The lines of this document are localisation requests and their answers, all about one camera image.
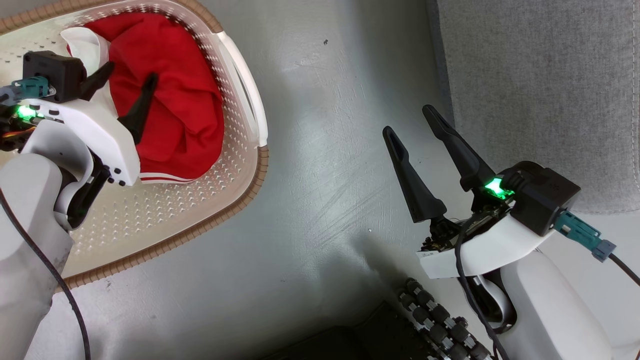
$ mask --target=basket handle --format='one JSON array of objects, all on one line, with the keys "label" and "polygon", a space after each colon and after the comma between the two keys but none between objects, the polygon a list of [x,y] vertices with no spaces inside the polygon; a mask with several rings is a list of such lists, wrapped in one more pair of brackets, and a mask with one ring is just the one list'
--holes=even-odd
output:
[{"label": "basket handle", "polygon": [[220,39],[222,45],[227,49],[229,55],[231,55],[236,72],[238,73],[242,86],[249,98],[249,105],[251,106],[251,111],[253,112],[253,117],[255,118],[255,122],[258,127],[259,146],[265,146],[267,145],[267,137],[269,135],[267,129],[267,115],[264,111],[264,105],[262,104],[262,98],[260,97],[258,86],[255,84],[255,80],[251,75],[249,66],[247,66],[240,50],[236,46],[236,43],[224,31],[221,31],[216,35]]}]

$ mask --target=beige plastic basket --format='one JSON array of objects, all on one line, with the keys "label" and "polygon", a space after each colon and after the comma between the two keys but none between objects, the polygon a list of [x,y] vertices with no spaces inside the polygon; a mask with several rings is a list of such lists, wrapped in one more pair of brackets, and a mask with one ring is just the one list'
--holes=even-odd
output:
[{"label": "beige plastic basket", "polygon": [[[0,84],[22,75],[22,55],[68,56],[60,31],[124,12],[160,13],[183,25],[202,50],[223,95],[220,159],[189,184],[106,184],[78,230],[63,272],[70,287],[115,274],[174,249],[240,212],[267,172],[267,124],[255,82],[220,23],[194,0],[65,0],[0,19]],[[1,153],[0,166],[14,154]]]}]

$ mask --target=woven rim trim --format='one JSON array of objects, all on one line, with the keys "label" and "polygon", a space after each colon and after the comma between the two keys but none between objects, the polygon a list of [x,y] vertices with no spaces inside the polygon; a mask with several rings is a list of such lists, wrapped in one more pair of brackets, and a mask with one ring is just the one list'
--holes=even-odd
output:
[{"label": "woven rim trim", "polygon": [[[218,20],[211,14],[207,8],[202,6],[198,1],[195,0],[172,0],[174,3],[181,4],[187,9],[191,10],[194,14],[199,16],[213,31],[214,33],[220,33],[223,31],[222,25],[218,22]],[[76,12],[79,10],[87,10],[96,6],[115,3],[119,1],[113,0],[62,0],[58,3],[49,4],[46,6],[40,6],[28,12],[23,12],[18,15],[14,15],[11,17],[6,17],[4,19],[0,19],[0,35],[8,33],[10,31],[22,28],[24,26],[28,26],[31,24],[35,24],[36,22],[40,22],[43,20],[49,20],[51,18],[66,15],[72,12]],[[160,256],[169,250],[173,250],[176,247],[188,242],[200,236],[207,231],[213,229],[217,225],[222,224],[225,220],[234,216],[235,214],[242,211],[249,203],[258,195],[260,188],[262,187],[262,182],[267,175],[267,168],[269,166],[269,148],[267,146],[258,148],[258,164],[255,169],[255,174],[253,176],[253,180],[251,184],[247,188],[247,190],[234,201],[231,205],[227,206],[222,211],[213,214],[211,217],[203,220],[202,222],[186,229],[185,231],[176,234],[170,238],[167,238],[151,247],[148,247],[144,250],[131,254],[127,257],[124,257],[118,261],[114,261],[110,264],[106,264],[95,268],[93,270],[89,270],[87,272],[83,272],[81,274],[73,275],[71,277],[67,277],[65,281],[69,288],[77,288],[78,286],[82,286],[85,284],[89,284],[93,281],[98,281],[107,276],[117,274],[123,270],[127,270],[128,268],[132,268],[136,265],[140,265],[145,261],[151,260],[156,256]]]}]

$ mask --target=red cloth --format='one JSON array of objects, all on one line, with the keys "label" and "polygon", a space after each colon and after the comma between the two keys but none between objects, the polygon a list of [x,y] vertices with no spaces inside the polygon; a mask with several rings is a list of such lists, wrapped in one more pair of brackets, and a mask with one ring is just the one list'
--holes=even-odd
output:
[{"label": "red cloth", "polygon": [[144,173],[204,175],[220,156],[225,126],[222,96],[193,37],[158,14],[125,13],[85,26],[111,42],[109,84],[119,116],[140,96],[147,76],[159,76],[137,146],[141,179]]}]

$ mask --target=gray fabric cushion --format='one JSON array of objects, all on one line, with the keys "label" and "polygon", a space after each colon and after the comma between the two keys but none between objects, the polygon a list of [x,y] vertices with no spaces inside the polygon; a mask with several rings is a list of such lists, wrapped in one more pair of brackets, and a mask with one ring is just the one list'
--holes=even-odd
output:
[{"label": "gray fabric cushion", "polygon": [[431,3],[457,130],[496,171],[531,160],[580,185],[578,211],[640,209],[637,7]]}]

